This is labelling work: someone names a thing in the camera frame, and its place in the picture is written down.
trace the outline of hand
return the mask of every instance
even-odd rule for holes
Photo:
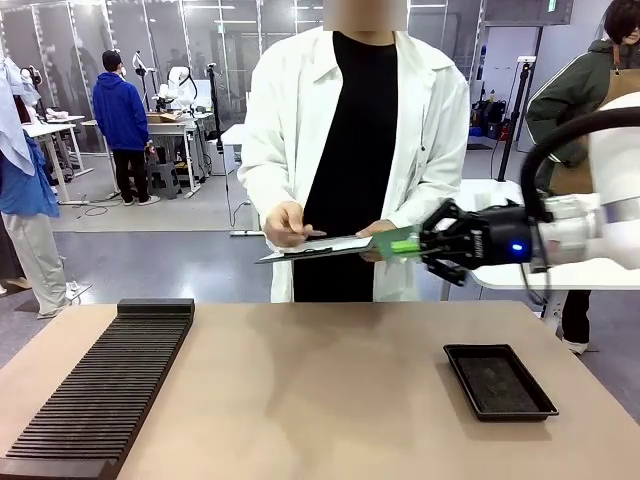
[[[264,233],[277,247],[297,247],[307,237],[321,236],[311,225],[304,225],[304,210],[297,202],[282,202],[267,216]]]
[[[377,222],[373,222],[364,230],[356,233],[356,236],[359,238],[367,238],[372,237],[374,233],[380,232],[388,232],[389,230],[395,230],[397,227],[390,220],[378,220]],[[378,247],[372,248],[368,252],[364,252],[360,254],[360,256],[367,262],[376,263],[384,261],[382,255],[380,255],[380,251]]]

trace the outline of blue shirt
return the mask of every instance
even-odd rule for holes
[[[25,217],[39,213],[59,217],[56,197],[44,173],[46,167],[42,150],[29,135],[24,133],[24,136],[35,173],[27,175],[0,152],[0,212]]]
[[[144,150],[147,114],[136,87],[116,73],[101,73],[93,87],[93,111],[111,150]]]

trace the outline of black tray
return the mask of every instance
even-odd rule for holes
[[[558,415],[509,345],[446,345],[473,411],[482,422],[542,422]]]

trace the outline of stool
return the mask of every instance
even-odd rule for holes
[[[180,182],[173,164],[152,163],[147,165],[149,179],[149,194],[159,195],[169,200],[175,200],[180,193]]]

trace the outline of white robot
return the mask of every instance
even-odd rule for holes
[[[198,89],[191,77],[191,69],[189,67],[173,67],[169,72],[168,82],[160,85],[158,99],[164,106],[174,102],[180,110],[192,112],[197,95]]]
[[[556,148],[590,134],[591,195],[540,198],[534,177]],[[418,235],[429,271],[462,285],[466,270],[485,265],[578,263],[609,258],[640,268],[640,93],[558,128],[527,156],[522,169],[524,207],[464,212],[446,201]],[[443,219],[455,222],[438,230]]]

